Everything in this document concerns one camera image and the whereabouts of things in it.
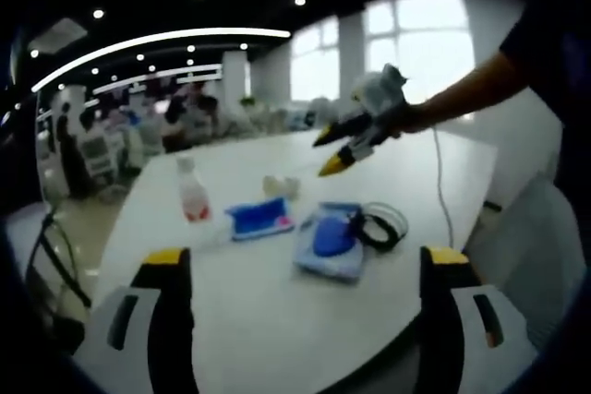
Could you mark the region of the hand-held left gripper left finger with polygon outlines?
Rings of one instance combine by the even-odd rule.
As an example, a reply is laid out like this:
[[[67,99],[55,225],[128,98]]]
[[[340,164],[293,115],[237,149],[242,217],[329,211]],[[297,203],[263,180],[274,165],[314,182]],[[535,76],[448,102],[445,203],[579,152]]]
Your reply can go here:
[[[75,362],[106,393],[197,393],[190,251],[148,255],[90,316]]]

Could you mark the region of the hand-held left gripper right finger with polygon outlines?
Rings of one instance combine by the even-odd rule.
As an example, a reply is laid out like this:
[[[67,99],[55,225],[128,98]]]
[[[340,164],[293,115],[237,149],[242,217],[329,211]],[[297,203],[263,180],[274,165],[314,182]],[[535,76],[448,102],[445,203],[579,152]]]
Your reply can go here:
[[[524,316],[468,258],[420,250],[419,393],[502,393],[537,357]]]

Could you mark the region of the person's right hand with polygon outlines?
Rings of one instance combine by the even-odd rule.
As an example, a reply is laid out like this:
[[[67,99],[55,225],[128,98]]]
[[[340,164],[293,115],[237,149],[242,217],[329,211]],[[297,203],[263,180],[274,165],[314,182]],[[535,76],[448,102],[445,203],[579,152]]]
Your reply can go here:
[[[393,117],[391,137],[400,138],[404,134],[422,132],[431,127],[428,111],[423,104],[408,105]]]

